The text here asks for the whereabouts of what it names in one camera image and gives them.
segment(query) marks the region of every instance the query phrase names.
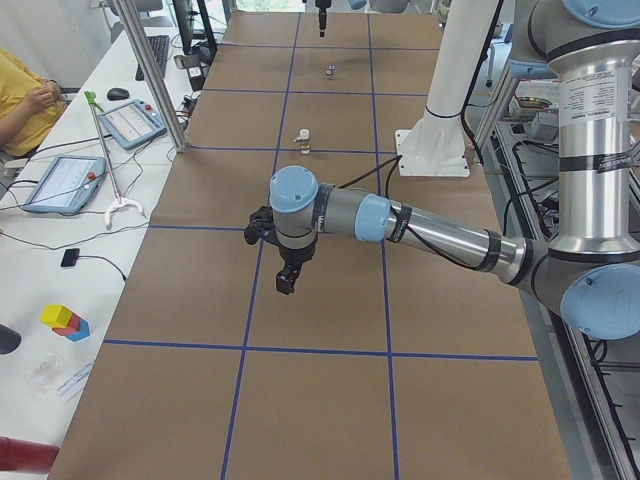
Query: computer mouse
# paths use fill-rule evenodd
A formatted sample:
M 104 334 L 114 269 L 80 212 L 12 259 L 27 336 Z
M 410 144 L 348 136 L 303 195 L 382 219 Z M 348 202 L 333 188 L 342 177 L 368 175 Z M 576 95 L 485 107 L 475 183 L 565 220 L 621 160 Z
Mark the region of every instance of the computer mouse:
M 114 87 L 107 92 L 109 100 L 125 100 L 129 98 L 129 90 L 120 87 Z

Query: warning label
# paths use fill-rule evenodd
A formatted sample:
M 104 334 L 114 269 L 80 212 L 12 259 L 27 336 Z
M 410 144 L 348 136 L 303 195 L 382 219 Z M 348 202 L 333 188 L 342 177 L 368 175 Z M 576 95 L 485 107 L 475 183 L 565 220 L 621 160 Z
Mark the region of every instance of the warning label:
M 630 69 L 598 72 L 560 84 L 560 126 L 627 117 Z

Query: person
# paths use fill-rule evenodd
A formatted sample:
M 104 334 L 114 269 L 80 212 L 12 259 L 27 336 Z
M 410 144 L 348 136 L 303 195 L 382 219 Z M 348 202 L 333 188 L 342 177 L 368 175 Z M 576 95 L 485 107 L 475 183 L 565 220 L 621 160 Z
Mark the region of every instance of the person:
M 60 87 L 0 48 L 0 149 L 29 156 L 64 112 Z

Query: tablet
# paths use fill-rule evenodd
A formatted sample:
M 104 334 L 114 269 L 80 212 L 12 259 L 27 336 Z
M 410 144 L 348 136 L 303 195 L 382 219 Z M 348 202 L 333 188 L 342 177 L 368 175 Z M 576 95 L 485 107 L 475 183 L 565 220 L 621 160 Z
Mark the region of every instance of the tablet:
M 125 150 L 164 134 L 167 127 L 147 102 L 131 100 L 98 115 L 98 120 Z
M 77 213 L 95 195 L 105 167 L 102 157 L 56 156 L 22 209 L 32 213 Z

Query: toy block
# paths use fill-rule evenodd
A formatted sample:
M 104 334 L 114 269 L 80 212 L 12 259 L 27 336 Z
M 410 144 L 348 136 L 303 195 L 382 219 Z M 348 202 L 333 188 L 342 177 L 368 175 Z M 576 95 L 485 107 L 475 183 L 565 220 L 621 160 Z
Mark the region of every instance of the toy block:
M 71 340 L 72 342 L 77 342 L 78 340 L 82 340 L 83 338 L 87 338 L 89 336 L 89 324 L 86 320 L 80 320 L 80 330 L 78 333 L 72 333 L 71 335 L 67 335 L 65 338 Z
M 65 328 L 69 325 L 73 312 L 64 305 L 47 305 L 40 315 L 40 321 L 51 328 Z
M 75 313 L 72 313 L 71 320 L 69 320 L 69 325 L 64 328 L 52 328 L 52 330 L 58 335 L 66 337 L 67 335 L 72 335 L 80 331 L 81 321 L 82 319 L 79 316 L 77 316 Z

